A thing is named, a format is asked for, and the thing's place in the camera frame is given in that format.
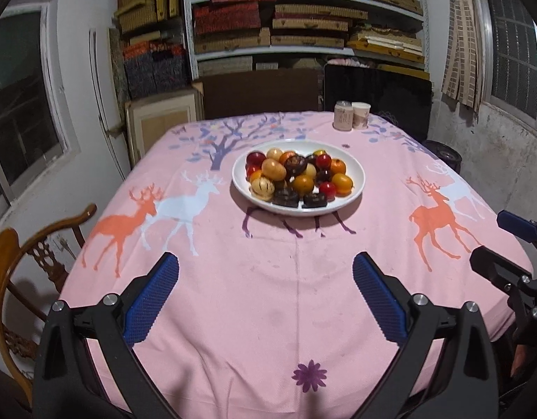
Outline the large red plum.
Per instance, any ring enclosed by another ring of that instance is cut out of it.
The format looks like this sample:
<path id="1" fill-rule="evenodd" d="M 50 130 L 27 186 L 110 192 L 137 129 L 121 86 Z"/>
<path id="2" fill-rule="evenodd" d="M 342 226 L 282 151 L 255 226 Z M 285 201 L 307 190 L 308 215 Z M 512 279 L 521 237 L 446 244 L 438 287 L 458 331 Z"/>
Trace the large red plum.
<path id="1" fill-rule="evenodd" d="M 267 156 L 263 152 L 250 152 L 246 158 L 246 165 L 248 167 L 260 167 L 265 159 L 267 159 Z"/>

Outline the white paper cup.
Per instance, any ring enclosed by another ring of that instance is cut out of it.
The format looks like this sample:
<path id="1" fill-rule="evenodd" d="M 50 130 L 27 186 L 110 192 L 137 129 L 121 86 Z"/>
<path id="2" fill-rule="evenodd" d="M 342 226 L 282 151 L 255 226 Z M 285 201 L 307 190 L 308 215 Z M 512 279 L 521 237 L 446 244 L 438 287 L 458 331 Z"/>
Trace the white paper cup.
<path id="1" fill-rule="evenodd" d="M 352 110 L 352 127 L 357 130 L 366 129 L 368 127 L 371 105 L 365 102 L 353 102 Z"/>

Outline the wooden chair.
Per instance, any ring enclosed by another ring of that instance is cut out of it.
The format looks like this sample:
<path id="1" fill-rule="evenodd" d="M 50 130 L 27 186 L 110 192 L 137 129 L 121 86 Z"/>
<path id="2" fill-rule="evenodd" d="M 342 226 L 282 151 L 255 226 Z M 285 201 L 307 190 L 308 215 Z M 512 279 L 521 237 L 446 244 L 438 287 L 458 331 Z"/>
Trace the wooden chair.
<path id="1" fill-rule="evenodd" d="M 24 256 L 30 256 L 46 273 L 55 290 L 63 290 L 68 278 L 65 265 L 57 260 L 48 240 L 52 235 L 70 230 L 79 246 L 85 244 L 81 225 L 90 220 L 97 211 L 94 203 L 89 204 L 82 213 L 53 222 L 20 243 L 18 233 L 13 228 L 0 232 L 0 354 L 5 367 L 14 381 L 20 386 L 28 403 L 33 402 L 33 380 L 18 368 L 14 361 L 16 356 L 34 361 L 37 358 L 38 345 L 33 339 L 26 339 L 9 329 L 4 323 L 4 301 L 7 294 L 12 295 L 40 322 L 47 320 L 47 314 L 36 307 L 12 281 L 12 275 Z"/>

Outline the yellow orange fruit on plate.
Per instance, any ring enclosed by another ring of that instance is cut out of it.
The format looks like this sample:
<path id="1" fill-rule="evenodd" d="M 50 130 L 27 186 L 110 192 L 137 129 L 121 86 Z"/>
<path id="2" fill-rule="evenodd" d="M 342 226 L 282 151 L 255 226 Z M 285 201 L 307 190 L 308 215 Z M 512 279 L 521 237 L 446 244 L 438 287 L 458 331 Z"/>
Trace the yellow orange fruit on plate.
<path id="1" fill-rule="evenodd" d="M 315 182 L 312 177 L 302 174 L 294 178 L 291 187 L 300 197 L 304 197 L 313 192 Z"/>

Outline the pink deer tablecloth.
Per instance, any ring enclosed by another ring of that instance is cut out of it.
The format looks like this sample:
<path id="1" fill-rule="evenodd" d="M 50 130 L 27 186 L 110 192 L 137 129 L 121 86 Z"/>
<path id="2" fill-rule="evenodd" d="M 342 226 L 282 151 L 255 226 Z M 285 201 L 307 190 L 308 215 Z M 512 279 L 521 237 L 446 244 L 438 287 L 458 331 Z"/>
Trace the pink deer tablecloth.
<path id="1" fill-rule="evenodd" d="M 148 273 L 164 252 L 180 275 L 142 365 L 185 418 L 348 418 L 396 352 L 352 279 L 367 252 L 436 304 L 476 302 L 492 338 L 506 297 L 475 274 L 486 246 L 530 259 L 469 184 L 379 116 L 339 132 L 329 112 L 265 113 L 181 125 L 135 166 L 90 232 L 62 291 L 96 304 Z M 286 139 L 330 144 L 362 164 L 360 199 L 318 218 L 277 216 L 232 186 L 236 160 Z"/>

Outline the red cherry tomato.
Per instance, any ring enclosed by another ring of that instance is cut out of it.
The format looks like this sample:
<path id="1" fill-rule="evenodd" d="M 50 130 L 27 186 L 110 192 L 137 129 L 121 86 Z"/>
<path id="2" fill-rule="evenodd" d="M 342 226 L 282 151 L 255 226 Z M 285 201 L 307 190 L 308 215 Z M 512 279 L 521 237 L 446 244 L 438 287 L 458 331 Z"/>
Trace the red cherry tomato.
<path id="1" fill-rule="evenodd" d="M 337 195 L 336 185 L 332 182 L 323 182 L 319 184 L 319 193 L 323 194 L 328 201 L 335 199 Z"/>
<path id="2" fill-rule="evenodd" d="M 259 166 L 255 166 L 254 164 L 248 164 L 246 168 L 247 173 L 247 180 L 250 179 L 250 177 L 257 171 L 259 171 L 261 168 Z"/>
<path id="3" fill-rule="evenodd" d="M 332 164 L 332 157 L 328 153 L 322 153 L 316 158 L 316 166 L 321 170 L 328 170 Z"/>

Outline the white oval plate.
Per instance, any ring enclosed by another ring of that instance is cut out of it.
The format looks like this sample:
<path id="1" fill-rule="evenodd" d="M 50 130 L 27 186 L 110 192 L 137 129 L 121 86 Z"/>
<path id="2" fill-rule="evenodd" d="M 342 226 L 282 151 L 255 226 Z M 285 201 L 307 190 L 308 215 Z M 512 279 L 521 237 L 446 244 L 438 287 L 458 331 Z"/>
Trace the white oval plate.
<path id="1" fill-rule="evenodd" d="M 235 160 L 232 171 L 231 180 L 237 192 L 252 204 L 261 207 L 274 214 L 283 216 L 322 216 L 338 211 L 350 204 L 355 203 L 361 196 L 366 185 L 366 172 L 362 164 L 356 160 L 351 154 L 345 151 L 344 148 L 335 147 L 328 143 L 319 142 L 316 140 L 300 140 L 300 139 L 283 139 L 274 140 L 256 145 L 252 150 L 266 152 L 269 148 L 281 148 L 282 150 L 293 150 L 302 155 L 311 154 L 317 149 L 325 149 L 332 157 L 343 161 L 346 165 L 346 175 L 352 179 L 352 191 L 346 195 L 338 195 L 330 201 L 325 207 L 319 208 L 304 208 L 303 202 L 296 207 L 285 207 L 278 204 L 270 203 L 254 198 L 249 190 L 249 182 L 246 179 L 246 159 L 247 152 L 241 154 Z"/>

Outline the small yellow striped fruit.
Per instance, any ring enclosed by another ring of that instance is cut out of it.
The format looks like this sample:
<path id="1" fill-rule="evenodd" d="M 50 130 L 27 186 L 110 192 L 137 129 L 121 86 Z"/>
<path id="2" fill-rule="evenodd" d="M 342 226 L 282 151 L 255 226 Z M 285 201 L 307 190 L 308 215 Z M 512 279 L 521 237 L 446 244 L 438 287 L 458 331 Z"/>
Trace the small yellow striped fruit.
<path id="1" fill-rule="evenodd" d="M 282 155 L 283 151 L 280 148 L 270 148 L 270 150 L 267 152 L 267 159 L 272 159 L 279 162 Z"/>

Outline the yellow pepino purple stripe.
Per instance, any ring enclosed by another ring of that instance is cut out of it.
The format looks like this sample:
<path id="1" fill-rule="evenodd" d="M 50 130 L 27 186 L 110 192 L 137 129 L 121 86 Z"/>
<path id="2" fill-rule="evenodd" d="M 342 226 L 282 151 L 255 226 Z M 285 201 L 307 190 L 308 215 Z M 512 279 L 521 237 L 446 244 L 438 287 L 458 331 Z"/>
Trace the yellow pepino purple stripe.
<path id="1" fill-rule="evenodd" d="M 275 193 L 275 185 L 271 180 L 261 176 L 250 183 L 250 192 L 258 200 L 270 201 Z"/>

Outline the yellow oval fruit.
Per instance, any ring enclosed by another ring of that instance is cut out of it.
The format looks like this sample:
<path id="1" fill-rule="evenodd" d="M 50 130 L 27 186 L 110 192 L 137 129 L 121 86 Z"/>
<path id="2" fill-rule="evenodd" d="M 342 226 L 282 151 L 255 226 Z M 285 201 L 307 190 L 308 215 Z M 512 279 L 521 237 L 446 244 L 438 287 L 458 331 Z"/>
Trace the yellow oval fruit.
<path id="1" fill-rule="evenodd" d="M 344 197 L 352 193 L 353 180 L 344 173 L 336 173 L 332 177 L 332 184 L 336 187 L 337 196 Z"/>

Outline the beige patterned curtain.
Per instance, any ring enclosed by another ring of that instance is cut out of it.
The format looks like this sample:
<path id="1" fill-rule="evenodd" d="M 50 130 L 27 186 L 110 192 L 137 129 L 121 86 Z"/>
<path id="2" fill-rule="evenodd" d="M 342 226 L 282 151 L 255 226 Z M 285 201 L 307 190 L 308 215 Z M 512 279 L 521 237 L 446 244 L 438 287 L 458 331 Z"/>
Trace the beige patterned curtain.
<path id="1" fill-rule="evenodd" d="M 475 0 L 449 0 L 447 55 L 441 92 L 478 112 L 482 78 L 482 42 Z"/>

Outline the dark purple fruit on plate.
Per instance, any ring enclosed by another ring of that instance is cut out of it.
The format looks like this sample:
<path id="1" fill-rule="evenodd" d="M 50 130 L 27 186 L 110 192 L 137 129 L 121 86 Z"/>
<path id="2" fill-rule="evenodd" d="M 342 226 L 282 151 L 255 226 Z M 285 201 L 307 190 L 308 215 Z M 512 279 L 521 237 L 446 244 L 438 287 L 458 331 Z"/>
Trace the dark purple fruit on plate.
<path id="1" fill-rule="evenodd" d="M 332 180 L 332 172 L 328 169 L 320 170 L 316 174 L 316 183 L 317 184 L 323 184 L 323 183 L 329 183 Z"/>

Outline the framed board leaning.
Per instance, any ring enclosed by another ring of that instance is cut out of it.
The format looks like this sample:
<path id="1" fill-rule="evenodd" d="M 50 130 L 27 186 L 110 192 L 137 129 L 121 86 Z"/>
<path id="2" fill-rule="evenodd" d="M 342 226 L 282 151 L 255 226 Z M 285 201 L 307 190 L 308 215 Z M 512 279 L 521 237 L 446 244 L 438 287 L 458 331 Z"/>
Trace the framed board leaning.
<path id="1" fill-rule="evenodd" d="M 126 103 L 126 130 L 132 166 L 175 126 L 200 121 L 203 98 L 195 88 L 158 94 Z"/>

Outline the white metal shelf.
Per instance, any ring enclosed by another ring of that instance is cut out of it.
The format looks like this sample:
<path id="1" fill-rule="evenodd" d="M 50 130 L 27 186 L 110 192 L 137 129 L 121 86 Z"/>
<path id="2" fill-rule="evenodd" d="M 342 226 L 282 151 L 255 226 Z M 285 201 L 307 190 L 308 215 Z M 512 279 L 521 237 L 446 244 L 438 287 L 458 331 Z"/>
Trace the white metal shelf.
<path id="1" fill-rule="evenodd" d="M 291 61 L 429 76 L 425 0 L 183 0 L 194 79 Z"/>

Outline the orange tangerine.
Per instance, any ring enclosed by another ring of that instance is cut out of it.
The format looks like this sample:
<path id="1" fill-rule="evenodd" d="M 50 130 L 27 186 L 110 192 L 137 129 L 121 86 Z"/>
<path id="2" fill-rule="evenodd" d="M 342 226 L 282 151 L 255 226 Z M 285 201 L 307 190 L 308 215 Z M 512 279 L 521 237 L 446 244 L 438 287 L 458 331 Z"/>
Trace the orange tangerine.
<path id="1" fill-rule="evenodd" d="M 345 174 L 347 172 L 347 166 L 342 160 L 332 158 L 330 164 L 330 171 L 332 172 L 332 175 Z"/>

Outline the large yellow striped melon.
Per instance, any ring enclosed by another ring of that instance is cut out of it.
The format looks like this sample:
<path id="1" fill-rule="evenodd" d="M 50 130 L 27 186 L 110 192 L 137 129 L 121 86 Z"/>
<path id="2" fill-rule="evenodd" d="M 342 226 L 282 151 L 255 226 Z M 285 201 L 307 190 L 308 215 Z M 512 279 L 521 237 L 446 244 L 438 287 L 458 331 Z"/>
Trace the large yellow striped melon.
<path id="1" fill-rule="evenodd" d="M 286 168 L 277 160 L 267 158 L 262 164 L 262 174 L 274 182 L 283 181 L 286 178 Z"/>

